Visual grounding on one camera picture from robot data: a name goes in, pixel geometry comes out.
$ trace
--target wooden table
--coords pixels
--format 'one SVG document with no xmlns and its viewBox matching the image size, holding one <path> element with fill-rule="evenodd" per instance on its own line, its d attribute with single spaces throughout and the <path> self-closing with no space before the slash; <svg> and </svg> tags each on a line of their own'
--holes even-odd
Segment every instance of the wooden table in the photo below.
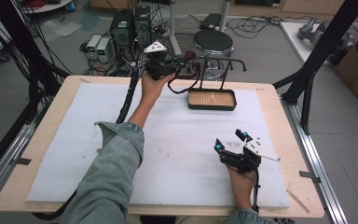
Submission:
<svg viewBox="0 0 358 224">
<path fill-rule="evenodd" d="M 68 77 L 37 128 L 22 158 L 32 160 L 28 165 L 17 164 L 0 192 L 0 211 L 54 212 L 62 203 L 26 202 L 25 198 L 34 183 L 38 167 L 62 119 L 82 83 L 125 84 L 124 77 Z M 174 86 L 188 87 L 192 80 L 175 80 Z M 220 82 L 205 81 L 204 88 L 220 87 Z M 299 171 L 308 171 L 302 158 L 289 121 L 282 109 L 277 92 L 270 84 L 226 82 L 225 89 L 255 90 L 263 110 L 271 142 L 285 163 L 282 176 L 291 207 L 288 209 L 261 209 L 264 217 L 322 217 L 324 210 L 311 179 L 301 177 Z M 130 214 L 172 216 L 228 216 L 235 208 L 216 206 L 131 205 Z"/>
</svg>

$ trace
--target floor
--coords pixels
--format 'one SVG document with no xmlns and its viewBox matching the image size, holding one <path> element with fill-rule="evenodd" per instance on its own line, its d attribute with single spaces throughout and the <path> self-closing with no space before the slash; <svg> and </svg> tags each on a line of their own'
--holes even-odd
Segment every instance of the floor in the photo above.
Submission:
<svg viewBox="0 0 358 224">
<path fill-rule="evenodd" d="M 207 0 L 177 1 L 177 15 L 195 15 L 203 20 L 203 14 L 220 12 L 220 3 Z M 60 37 L 48 42 L 52 50 L 73 74 L 82 74 L 87 61 L 79 46 L 90 39 L 92 34 L 103 34 L 110 26 L 111 15 L 99 13 L 95 19 L 87 7 L 87 2 L 77 1 L 76 12 L 65 10 L 38 15 L 41 22 L 49 20 L 73 21 L 85 24 L 85 29 L 74 35 Z M 163 8 L 163 17 L 168 17 L 169 10 Z M 177 39 L 182 51 L 192 49 L 192 37 L 183 33 L 197 31 L 198 23 L 187 16 L 176 18 Z M 274 26 L 266 26 L 255 38 L 245 39 L 226 30 L 234 40 L 235 52 L 232 58 L 246 63 L 247 72 L 241 72 L 235 66 L 227 81 L 274 83 L 293 74 L 302 64 L 292 49 L 283 31 Z M 27 104 L 28 84 L 16 65 L 9 61 L 0 62 L 0 140 L 11 124 Z M 283 93 L 287 87 L 278 89 Z M 342 206 L 348 223 L 358 223 L 358 100 L 333 73 L 331 66 L 323 66 L 315 80 L 310 109 L 310 135 L 318 149 L 324 168 Z M 328 213 L 322 218 L 295 218 L 296 223 L 332 223 Z M 54 223 L 36 219 L 29 214 L 1 213 L 0 223 Z"/>
</svg>

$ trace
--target black tray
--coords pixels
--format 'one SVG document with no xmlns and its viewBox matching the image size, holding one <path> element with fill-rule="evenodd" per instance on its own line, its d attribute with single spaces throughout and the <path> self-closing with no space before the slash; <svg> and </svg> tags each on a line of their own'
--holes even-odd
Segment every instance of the black tray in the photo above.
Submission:
<svg viewBox="0 0 358 224">
<path fill-rule="evenodd" d="M 232 90 L 200 89 L 188 90 L 188 108 L 199 110 L 232 111 L 237 105 L 235 93 Z"/>
</svg>

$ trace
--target stool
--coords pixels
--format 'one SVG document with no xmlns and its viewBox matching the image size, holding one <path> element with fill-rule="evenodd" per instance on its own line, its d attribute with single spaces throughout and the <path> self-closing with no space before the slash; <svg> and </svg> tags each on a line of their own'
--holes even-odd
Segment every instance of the stool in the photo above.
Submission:
<svg viewBox="0 0 358 224">
<path fill-rule="evenodd" d="M 207 71 L 213 76 L 214 80 L 216 80 L 217 77 L 220 77 L 223 74 L 224 65 L 217 60 L 217 66 L 213 67 L 213 59 L 211 58 L 211 55 L 228 54 L 228 56 L 230 56 L 233 45 L 231 37 L 220 31 L 202 30 L 196 32 L 194 35 L 193 44 L 196 49 L 199 49 L 207 54 L 206 58 L 208 60 L 208 66 L 204 67 L 202 72 L 204 73 Z M 222 70 L 219 75 L 215 75 L 212 72 L 212 70 L 216 69 Z"/>
</svg>

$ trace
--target blue denim sleeve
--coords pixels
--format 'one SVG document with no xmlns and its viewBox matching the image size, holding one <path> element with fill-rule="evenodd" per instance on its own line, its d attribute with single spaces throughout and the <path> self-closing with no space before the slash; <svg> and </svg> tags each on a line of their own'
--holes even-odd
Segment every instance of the blue denim sleeve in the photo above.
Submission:
<svg viewBox="0 0 358 224">
<path fill-rule="evenodd" d="M 144 133 L 137 125 L 98 122 L 103 148 L 79 183 L 61 223 L 125 223 L 132 179 L 142 163 Z"/>
<path fill-rule="evenodd" d="M 274 221 L 269 221 L 258 215 L 252 209 L 237 210 L 230 217 L 226 218 L 224 224 L 278 224 Z"/>
</svg>

